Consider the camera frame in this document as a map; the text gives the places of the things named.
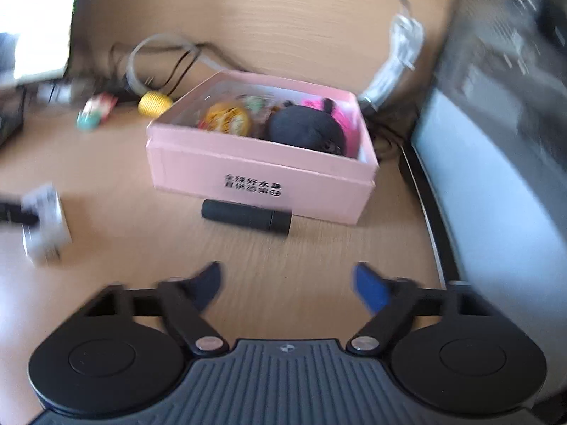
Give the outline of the yellow mesh ball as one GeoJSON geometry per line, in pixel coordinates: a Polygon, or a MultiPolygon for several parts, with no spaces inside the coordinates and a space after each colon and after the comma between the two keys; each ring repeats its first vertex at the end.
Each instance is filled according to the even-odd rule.
{"type": "Polygon", "coordinates": [[[137,110],[141,115],[155,119],[168,111],[173,104],[174,101],[169,96],[158,91],[149,91],[140,98],[137,110]]]}

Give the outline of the small white box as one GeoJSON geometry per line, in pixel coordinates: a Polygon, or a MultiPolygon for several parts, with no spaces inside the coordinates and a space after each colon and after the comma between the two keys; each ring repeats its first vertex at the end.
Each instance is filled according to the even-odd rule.
{"type": "Polygon", "coordinates": [[[35,226],[23,227],[23,246],[34,266],[59,258],[63,248],[72,243],[62,207],[62,200],[53,184],[44,184],[21,199],[23,208],[38,216],[35,226]]]}

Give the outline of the black plush toy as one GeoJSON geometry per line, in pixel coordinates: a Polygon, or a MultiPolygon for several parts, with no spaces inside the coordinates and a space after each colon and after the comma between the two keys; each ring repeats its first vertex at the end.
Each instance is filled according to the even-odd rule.
{"type": "Polygon", "coordinates": [[[267,119],[264,139],[305,150],[344,157],[347,140],[332,116],[336,104],[325,98],[319,108],[286,101],[267,119]]]}

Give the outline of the pink cardboard box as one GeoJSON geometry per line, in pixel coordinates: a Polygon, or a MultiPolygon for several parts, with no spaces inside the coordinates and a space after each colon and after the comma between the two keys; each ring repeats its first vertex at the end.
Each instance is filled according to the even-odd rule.
{"type": "Polygon", "coordinates": [[[325,85],[220,71],[153,120],[146,134],[158,189],[354,225],[376,186],[378,160],[355,94],[325,85]],[[242,94],[295,103],[329,98],[355,126],[358,147],[352,157],[338,157],[198,129],[211,106],[242,94]]]}

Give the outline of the small owl figurines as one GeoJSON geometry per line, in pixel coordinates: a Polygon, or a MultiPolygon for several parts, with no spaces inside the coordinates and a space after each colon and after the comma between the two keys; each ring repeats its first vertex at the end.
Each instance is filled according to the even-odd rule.
{"type": "Polygon", "coordinates": [[[91,97],[76,119],[76,128],[81,131],[92,131],[108,120],[117,103],[112,94],[101,93],[91,97]]]}

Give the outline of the black curved monitor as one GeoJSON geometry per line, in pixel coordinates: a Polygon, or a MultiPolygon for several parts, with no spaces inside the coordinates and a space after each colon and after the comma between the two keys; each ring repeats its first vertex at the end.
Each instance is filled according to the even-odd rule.
{"type": "Polygon", "coordinates": [[[0,0],[1,88],[61,78],[75,0],[0,0]]]}

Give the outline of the black cylinder flashlight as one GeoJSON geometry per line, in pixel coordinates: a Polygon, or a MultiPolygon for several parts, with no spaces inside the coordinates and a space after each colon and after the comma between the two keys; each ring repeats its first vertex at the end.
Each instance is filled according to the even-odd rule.
{"type": "Polygon", "coordinates": [[[244,227],[280,235],[289,235],[292,214],[239,203],[204,200],[202,217],[217,223],[244,227]]]}

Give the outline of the packaged bun with label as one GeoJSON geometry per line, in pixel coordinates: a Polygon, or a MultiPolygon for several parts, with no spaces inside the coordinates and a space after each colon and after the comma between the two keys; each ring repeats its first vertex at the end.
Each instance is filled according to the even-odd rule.
{"type": "Polygon", "coordinates": [[[252,119],[239,102],[217,102],[208,108],[197,127],[202,131],[248,136],[252,119]]]}

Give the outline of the black mechanical keyboard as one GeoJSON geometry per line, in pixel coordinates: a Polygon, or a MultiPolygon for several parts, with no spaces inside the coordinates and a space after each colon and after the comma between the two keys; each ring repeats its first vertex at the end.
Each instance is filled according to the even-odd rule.
{"type": "Polygon", "coordinates": [[[25,98],[24,90],[15,91],[12,95],[1,97],[1,147],[23,130],[25,98]]]}

